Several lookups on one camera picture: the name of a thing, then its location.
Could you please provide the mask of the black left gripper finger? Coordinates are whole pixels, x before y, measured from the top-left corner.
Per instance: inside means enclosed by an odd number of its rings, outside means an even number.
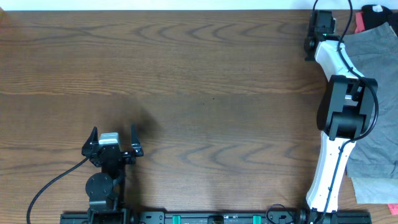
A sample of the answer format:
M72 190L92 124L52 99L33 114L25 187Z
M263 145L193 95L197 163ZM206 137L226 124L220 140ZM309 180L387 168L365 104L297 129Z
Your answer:
M141 151L141 143L136 133L136 127L134 124L131 125L131 146L135 152Z
M98 128L95 126L89 136L89 138L85 142L85 146L89 147L93 144L98 144Z

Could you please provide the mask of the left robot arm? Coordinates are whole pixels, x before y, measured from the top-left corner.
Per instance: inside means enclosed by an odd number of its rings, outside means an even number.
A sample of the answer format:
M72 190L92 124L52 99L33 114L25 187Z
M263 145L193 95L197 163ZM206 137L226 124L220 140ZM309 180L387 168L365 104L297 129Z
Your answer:
M81 154L101 169L85 185L89 197L87 223L140 222L136 212L124 207L125 167L135 164L136 158L144 155L134 125L131 126L131 147L130 151L122 151L118 133L98 134L96 127L84 143Z

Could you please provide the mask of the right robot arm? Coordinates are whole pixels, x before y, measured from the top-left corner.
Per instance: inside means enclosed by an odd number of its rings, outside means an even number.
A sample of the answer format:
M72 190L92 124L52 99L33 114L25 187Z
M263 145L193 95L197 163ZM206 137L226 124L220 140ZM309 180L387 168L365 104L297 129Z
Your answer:
M366 213L338 213L338 194L356 142L369 135L376 125L378 84L351 62L343 37L335 34L335 26L331 11L313 9L304 43L306 59L318 63L327 80L317 112L321 148L306 196L306 223L364 223L370 219Z

